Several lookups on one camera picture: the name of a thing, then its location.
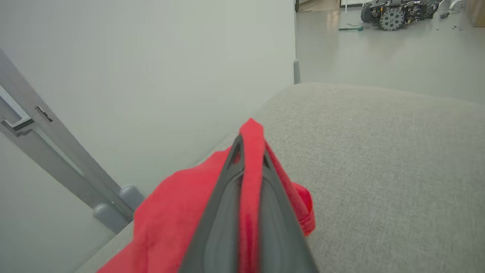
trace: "gray floor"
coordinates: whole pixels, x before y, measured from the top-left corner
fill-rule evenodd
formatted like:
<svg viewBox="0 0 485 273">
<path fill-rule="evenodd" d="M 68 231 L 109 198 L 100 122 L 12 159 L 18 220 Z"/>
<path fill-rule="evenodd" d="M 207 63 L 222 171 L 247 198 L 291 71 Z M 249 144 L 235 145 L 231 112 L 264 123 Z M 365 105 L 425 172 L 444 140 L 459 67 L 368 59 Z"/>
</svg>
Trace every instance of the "gray floor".
<svg viewBox="0 0 485 273">
<path fill-rule="evenodd" d="M 459 98 L 485 104 L 485 29 L 462 12 L 393 32 L 364 24 L 360 8 L 297 13 L 302 82 L 346 83 Z"/>
</svg>

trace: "white wall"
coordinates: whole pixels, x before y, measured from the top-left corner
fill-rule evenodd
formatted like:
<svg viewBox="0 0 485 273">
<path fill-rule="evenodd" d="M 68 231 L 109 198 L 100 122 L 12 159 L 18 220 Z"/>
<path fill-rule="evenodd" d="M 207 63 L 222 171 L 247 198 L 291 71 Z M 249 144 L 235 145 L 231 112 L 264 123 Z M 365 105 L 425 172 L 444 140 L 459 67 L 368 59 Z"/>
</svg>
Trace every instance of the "white wall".
<svg viewBox="0 0 485 273">
<path fill-rule="evenodd" d="M 0 133 L 0 272 L 66 273 L 114 233 Z"/>
<path fill-rule="evenodd" d="M 2 0 L 0 47 L 146 195 L 293 83 L 293 0 Z"/>
</svg>

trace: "green object on floor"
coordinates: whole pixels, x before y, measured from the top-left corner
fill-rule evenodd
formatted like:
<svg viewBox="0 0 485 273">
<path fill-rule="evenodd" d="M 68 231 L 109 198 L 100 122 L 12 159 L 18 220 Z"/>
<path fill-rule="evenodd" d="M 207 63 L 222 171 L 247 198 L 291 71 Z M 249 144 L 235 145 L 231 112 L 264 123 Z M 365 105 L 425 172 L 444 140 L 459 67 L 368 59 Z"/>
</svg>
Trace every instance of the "green object on floor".
<svg viewBox="0 0 485 273">
<path fill-rule="evenodd" d="M 363 26 L 360 26 L 358 28 L 341 28 L 341 29 L 339 29 L 339 31 L 340 30 L 358 30 L 358 31 L 362 31 L 363 29 L 364 29 L 364 27 Z"/>
</svg>

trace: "sofa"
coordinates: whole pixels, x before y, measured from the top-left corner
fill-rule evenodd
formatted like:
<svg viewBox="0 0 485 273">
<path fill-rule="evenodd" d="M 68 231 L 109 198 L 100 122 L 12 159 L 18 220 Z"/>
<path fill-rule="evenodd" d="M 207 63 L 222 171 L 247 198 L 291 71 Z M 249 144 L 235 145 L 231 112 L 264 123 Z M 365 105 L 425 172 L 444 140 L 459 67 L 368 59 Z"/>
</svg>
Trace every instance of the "sofa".
<svg viewBox="0 0 485 273">
<path fill-rule="evenodd" d="M 485 106 L 305 83 L 254 118 L 312 194 L 307 243 L 320 272 L 485 272 Z M 132 225 L 77 272 L 96 272 L 131 241 Z"/>
</svg>

